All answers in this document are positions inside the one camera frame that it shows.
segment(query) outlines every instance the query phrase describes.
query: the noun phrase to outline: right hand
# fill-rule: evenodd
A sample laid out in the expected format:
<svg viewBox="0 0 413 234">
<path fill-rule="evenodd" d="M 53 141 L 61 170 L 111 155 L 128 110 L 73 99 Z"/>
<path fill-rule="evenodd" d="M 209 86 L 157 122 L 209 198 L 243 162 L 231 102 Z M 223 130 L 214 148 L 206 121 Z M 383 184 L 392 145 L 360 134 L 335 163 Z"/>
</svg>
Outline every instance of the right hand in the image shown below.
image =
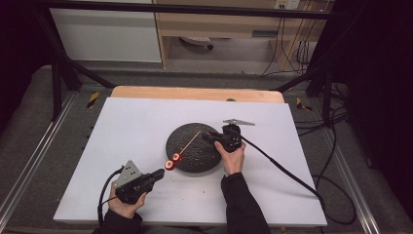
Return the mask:
<svg viewBox="0 0 413 234">
<path fill-rule="evenodd" d="M 119 200 L 119 198 L 112 199 L 108 202 L 109 209 L 118 215 L 132 219 L 134 214 L 136 213 L 136 210 L 143 207 L 143 205 L 145 205 L 145 198 L 147 194 L 148 193 L 144 192 L 142 195 L 140 195 L 139 199 L 134 205 L 122 203 L 121 200 Z M 112 182 L 112 188 L 110 190 L 110 195 L 109 195 L 109 198 L 113 198 L 113 197 L 116 197 L 115 181 Z"/>
<path fill-rule="evenodd" d="M 225 172 L 228 174 L 228 176 L 235 173 L 240 173 L 243 170 L 245 158 L 244 150 L 246 147 L 244 142 L 241 143 L 240 148 L 231 153 L 227 152 L 219 141 L 216 141 L 214 145 L 216 150 L 218 150 L 218 152 L 221 154 Z"/>
</svg>

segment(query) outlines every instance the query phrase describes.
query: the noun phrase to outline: black circular plate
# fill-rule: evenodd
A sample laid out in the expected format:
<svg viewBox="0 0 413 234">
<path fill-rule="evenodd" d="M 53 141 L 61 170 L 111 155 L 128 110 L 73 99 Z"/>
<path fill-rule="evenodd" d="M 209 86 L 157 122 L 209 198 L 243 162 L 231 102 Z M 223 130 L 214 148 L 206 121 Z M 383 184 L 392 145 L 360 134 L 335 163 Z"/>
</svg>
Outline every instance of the black circular plate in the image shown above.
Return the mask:
<svg viewBox="0 0 413 234">
<path fill-rule="evenodd" d="M 167 141 L 167 156 L 172 160 L 174 153 L 179 153 L 185 145 L 201 131 L 197 137 L 182 152 L 181 161 L 175 167 L 185 173 L 199 174 L 213 169 L 221 161 L 221 155 L 213 144 L 202 139 L 202 133 L 216 132 L 208 125 L 191 123 L 177 128 L 170 134 Z"/>
</svg>

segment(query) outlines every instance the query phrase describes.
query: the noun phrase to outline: small red object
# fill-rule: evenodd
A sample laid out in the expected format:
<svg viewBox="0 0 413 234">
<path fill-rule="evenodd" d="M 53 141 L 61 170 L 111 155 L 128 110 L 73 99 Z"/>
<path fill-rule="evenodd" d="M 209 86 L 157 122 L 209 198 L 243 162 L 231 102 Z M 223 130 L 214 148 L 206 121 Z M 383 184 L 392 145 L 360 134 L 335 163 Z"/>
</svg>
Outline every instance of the small red object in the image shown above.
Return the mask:
<svg viewBox="0 0 413 234">
<path fill-rule="evenodd" d="M 168 171 L 172 171 L 175 168 L 175 163 L 173 163 L 171 160 L 167 160 L 165 162 L 165 169 Z"/>
<path fill-rule="evenodd" d="M 179 162 L 179 161 L 181 161 L 181 160 L 182 160 L 182 155 L 181 155 L 181 154 L 174 153 L 174 154 L 172 155 L 172 162 L 173 162 L 173 163 Z"/>
</svg>

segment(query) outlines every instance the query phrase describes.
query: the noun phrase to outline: person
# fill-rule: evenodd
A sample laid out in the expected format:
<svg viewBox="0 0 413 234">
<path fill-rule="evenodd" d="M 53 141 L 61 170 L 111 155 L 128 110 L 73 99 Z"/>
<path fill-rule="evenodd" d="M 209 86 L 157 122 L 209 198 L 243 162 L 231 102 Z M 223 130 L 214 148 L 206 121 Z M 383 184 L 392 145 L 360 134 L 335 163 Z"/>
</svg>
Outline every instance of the person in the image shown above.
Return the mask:
<svg viewBox="0 0 413 234">
<path fill-rule="evenodd" d="M 229 234 L 270 234 L 270 227 L 244 179 L 245 143 L 242 142 L 242 146 L 231 153 L 227 152 L 218 141 L 214 144 L 221 154 L 227 174 L 221 180 L 221 190 L 227 203 L 227 232 Z M 134 205 L 123 204 L 119 199 L 110 200 L 103 225 L 93 234 L 139 233 L 142 217 L 136 213 L 136 210 L 144 205 L 146 195 L 143 193 Z M 110 192 L 111 197 L 115 197 L 113 186 Z"/>
</svg>

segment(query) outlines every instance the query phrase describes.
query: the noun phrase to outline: floor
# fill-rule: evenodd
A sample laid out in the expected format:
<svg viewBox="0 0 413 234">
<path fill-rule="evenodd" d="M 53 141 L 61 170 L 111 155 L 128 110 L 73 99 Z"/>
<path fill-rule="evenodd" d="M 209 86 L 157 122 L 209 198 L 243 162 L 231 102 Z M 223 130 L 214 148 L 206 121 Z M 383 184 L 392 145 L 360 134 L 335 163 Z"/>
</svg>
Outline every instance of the floor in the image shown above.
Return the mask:
<svg viewBox="0 0 413 234">
<path fill-rule="evenodd" d="M 268 90 L 278 87 L 293 79 L 298 72 L 273 73 L 262 76 L 272 59 L 272 51 L 265 40 L 235 40 L 213 39 L 213 50 L 188 45 L 178 38 L 172 40 L 169 66 L 162 68 L 159 64 L 147 63 L 107 63 L 86 62 L 86 65 L 105 79 L 122 85 L 169 86 L 169 87 L 204 87 Z M 292 61 L 295 68 L 299 63 Z M 279 72 L 277 64 L 271 63 L 266 71 Z M 51 72 L 46 67 L 34 76 L 32 84 L 24 97 L 20 108 L 16 111 L 9 127 L 0 136 L 0 176 L 5 178 L 0 187 L 0 201 L 15 200 L 14 206 L 0 209 L 1 223 L 6 224 L 3 233 L 64 233 L 77 230 L 76 233 L 88 233 L 93 225 L 67 225 L 53 221 L 53 215 L 58 206 L 58 199 L 64 193 L 65 187 L 82 155 L 83 147 L 88 142 L 88 136 L 93 131 L 93 125 L 104 99 L 110 95 L 110 90 L 99 87 L 90 79 L 82 77 L 84 87 L 80 92 L 64 92 L 72 97 L 73 102 L 65 112 L 61 125 L 53 126 L 50 121 L 53 108 L 51 94 Z M 305 89 L 308 82 L 303 82 L 283 95 L 290 104 L 291 113 L 297 122 L 297 127 L 314 126 L 319 119 L 320 98 L 307 98 Z M 86 105 L 93 92 L 99 91 L 100 96 L 94 108 Z M 301 98 L 306 108 L 297 108 L 296 100 Z M 333 102 L 333 107 L 340 106 L 340 101 Z M 58 129 L 48 147 L 40 152 L 41 160 L 33 162 L 33 152 L 39 152 L 38 143 L 49 127 Z M 321 129 L 300 137 L 310 171 L 318 174 L 325 164 L 331 151 L 331 130 Z M 394 197 L 381 173 L 368 169 L 362 146 L 357 141 L 351 121 L 342 121 L 336 125 L 338 146 L 336 156 L 342 155 L 349 164 L 351 172 L 357 181 L 368 212 L 371 212 L 373 224 L 377 229 L 366 230 L 365 220 L 358 211 L 357 220 L 351 225 L 340 225 L 328 221 L 325 233 L 413 233 L 413 224 L 405 215 L 402 207 Z M 346 187 L 345 178 L 341 174 L 340 160 L 334 158 L 327 168 L 326 175 Z M 32 170 L 27 183 L 17 183 L 20 172 Z M 14 186 L 21 186 L 19 194 Z M 319 186 L 320 193 L 325 196 L 330 215 L 349 220 L 352 209 L 345 197 L 327 182 Z M 4 211 L 13 211 L 3 216 Z M 274 228 L 274 233 L 317 233 L 315 228 Z"/>
</svg>

